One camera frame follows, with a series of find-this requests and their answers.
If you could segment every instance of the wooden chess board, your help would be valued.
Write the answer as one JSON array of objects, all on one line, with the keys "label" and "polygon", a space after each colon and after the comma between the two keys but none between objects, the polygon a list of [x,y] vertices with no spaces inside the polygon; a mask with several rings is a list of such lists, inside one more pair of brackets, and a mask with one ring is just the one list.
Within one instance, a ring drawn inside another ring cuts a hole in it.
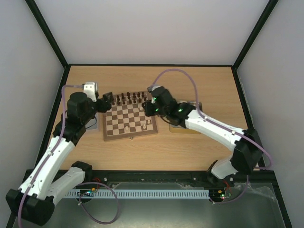
[{"label": "wooden chess board", "polygon": [[130,99],[127,93],[124,99],[121,95],[113,95],[112,109],[103,113],[104,141],[157,134],[155,117],[145,116],[142,109],[142,103],[151,99],[148,91],[136,92],[135,97],[130,93]]}]

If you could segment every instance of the purple cable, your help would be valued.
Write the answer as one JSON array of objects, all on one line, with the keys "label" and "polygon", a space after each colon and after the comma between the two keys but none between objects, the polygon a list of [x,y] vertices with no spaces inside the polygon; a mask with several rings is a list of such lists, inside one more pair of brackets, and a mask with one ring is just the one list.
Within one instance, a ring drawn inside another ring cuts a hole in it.
[{"label": "purple cable", "polygon": [[248,184],[249,184],[249,176],[247,175],[247,181],[246,181],[245,188],[244,188],[244,190],[241,192],[241,194],[239,194],[237,197],[235,197],[235,198],[232,199],[232,200],[226,201],[226,202],[214,202],[211,198],[210,198],[210,201],[211,201],[212,203],[214,203],[214,204],[226,204],[226,203],[232,203],[232,202],[234,202],[234,201],[237,201],[239,198],[241,198],[241,197],[245,194],[245,192],[246,192],[246,190],[247,190],[247,187],[248,187]]},{"label": "purple cable", "polygon": [[[164,70],[163,72],[161,72],[161,73],[156,77],[156,79],[154,80],[154,82],[152,83],[152,85],[150,86],[150,88],[153,87],[153,86],[155,85],[155,83],[157,82],[157,80],[158,80],[163,74],[165,74],[165,73],[167,73],[167,72],[169,72],[169,71],[178,71],[178,72],[181,72],[181,73],[183,73],[184,75],[186,75],[186,76],[190,79],[190,81],[191,81],[192,84],[193,84],[194,92],[195,92],[196,110],[198,111],[198,114],[199,114],[202,118],[205,119],[206,115],[200,110],[200,107],[199,107],[199,95],[198,95],[198,90],[197,90],[197,88],[196,88],[196,84],[195,84],[193,78],[192,78],[187,72],[185,72],[185,71],[183,71],[183,70],[180,70],[180,69],[167,69],[167,70]],[[219,127],[219,128],[222,128],[222,129],[224,129],[224,130],[226,130],[226,131],[228,131],[228,132],[230,132],[230,133],[232,133],[232,131],[233,131],[233,130],[231,130],[230,128],[227,128],[226,126],[222,126],[222,125],[220,125],[219,123],[214,122],[214,121],[212,121],[212,120],[210,120],[210,119],[208,119],[208,118],[206,119],[206,121],[209,122],[209,123],[211,123],[211,124],[213,124],[213,125],[215,125],[215,126],[217,126],[217,127]],[[253,141],[252,139],[248,138],[248,137],[245,136],[245,135],[242,135],[242,134],[240,134],[240,133],[238,133],[238,132],[235,132],[235,134],[236,134],[237,136],[239,136],[239,137],[241,137],[241,138],[247,140],[248,142],[252,143],[253,145],[255,145],[255,146],[256,146],[258,149],[260,149],[260,150],[267,156],[267,158],[269,159],[269,165],[268,165],[267,167],[255,167],[256,169],[267,170],[267,169],[269,169],[269,168],[272,166],[272,158],[271,158],[270,154],[269,154],[263,147],[261,147],[259,144],[257,144],[255,141]]]},{"label": "purple cable", "polygon": [[[62,96],[62,106],[63,106],[63,114],[66,113],[66,101],[65,101],[65,88],[66,87],[73,87],[73,88],[82,88],[82,85],[64,85],[62,86],[61,88],[61,96]],[[64,133],[64,129],[65,129],[65,126],[66,126],[66,119],[65,118],[62,118],[62,127],[61,127],[61,132],[60,132],[60,136],[59,136],[59,139],[58,141],[56,142],[55,146],[51,149],[51,152],[53,153],[55,151],[55,149],[58,147],[61,139],[62,139],[62,136],[63,136],[63,133]],[[36,181],[36,178],[37,176],[39,175],[40,171],[42,170],[43,166],[47,163],[48,159],[50,158],[51,155],[48,155],[46,156],[46,158],[43,160],[43,162],[41,163],[41,165],[39,166],[39,168],[37,169],[37,172],[34,174],[33,176],[33,179],[31,180],[30,184],[32,185],[35,181]],[[29,190],[30,190],[31,187],[28,187],[23,196],[22,196],[22,199],[20,201],[20,205],[19,205],[19,209],[18,209],[18,226],[19,228],[23,228],[22,226],[22,223],[21,223],[21,213],[22,213],[22,208],[23,208],[23,204],[24,204],[24,201],[25,201],[25,198],[26,196],[28,195],[29,193]]]},{"label": "purple cable", "polygon": [[97,219],[95,219],[88,211],[87,209],[84,207],[84,205],[81,203],[81,197],[83,196],[83,194],[80,195],[79,199],[78,199],[78,202],[79,202],[79,205],[82,207],[82,209],[85,211],[85,213],[88,215],[88,217],[90,217],[91,220],[93,220],[94,222],[98,223],[98,224],[101,224],[101,225],[108,225],[108,224],[111,224],[111,223],[114,223],[117,219],[118,219],[118,216],[119,216],[119,213],[120,213],[120,204],[119,204],[119,201],[118,201],[118,197],[116,195],[116,193],[108,186],[106,186],[105,184],[102,184],[102,183],[99,183],[99,182],[86,182],[86,183],[81,183],[81,184],[78,184],[77,186],[81,186],[81,185],[87,185],[87,184],[98,184],[100,186],[103,186],[105,187],[106,189],[109,189],[114,197],[115,197],[115,200],[116,200],[116,203],[117,203],[117,212],[116,212],[116,215],[114,217],[114,219],[112,219],[111,221],[109,222],[102,222],[102,221],[99,221]]}]

